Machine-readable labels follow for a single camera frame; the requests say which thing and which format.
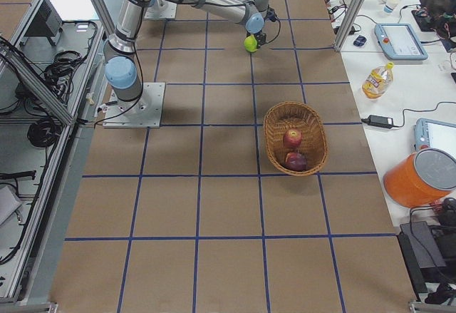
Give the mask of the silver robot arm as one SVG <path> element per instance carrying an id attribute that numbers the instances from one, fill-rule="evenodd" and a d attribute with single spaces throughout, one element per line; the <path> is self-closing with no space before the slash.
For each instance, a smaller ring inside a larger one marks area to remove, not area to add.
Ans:
<path id="1" fill-rule="evenodd" d="M 239 24 L 259 45 L 265 42 L 265 22 L 276 19 L 269 0 L 123 0 L 115 30 L 104 46 L 105 77 L 121 113 L 142 107 L 143 76 L 134 57 L 143 19 L 147 12 L 161 11 L 170 4 L 189 6 Z"/>

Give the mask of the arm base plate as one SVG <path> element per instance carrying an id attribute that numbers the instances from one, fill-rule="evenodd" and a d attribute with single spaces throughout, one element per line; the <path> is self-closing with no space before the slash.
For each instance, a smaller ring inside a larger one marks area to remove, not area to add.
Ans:
<path id="1" fill-rule="evenodd" d="M 157 0 L 150 4 L 144 16 L 144 20 L 174 20 L 176 16 L 177 5 L 168 1 Z"/>
<path id="2" fill-rule="evenodd" d="M 135 101 L 119 101 L 115 91 L 110 94 L 114 105 L 105 110 L 104 128 L 159 128 L 162 116 L 162 105 L 165 94 L 165 83 L 144 83 L 141 99 L 125 113 Z"/>

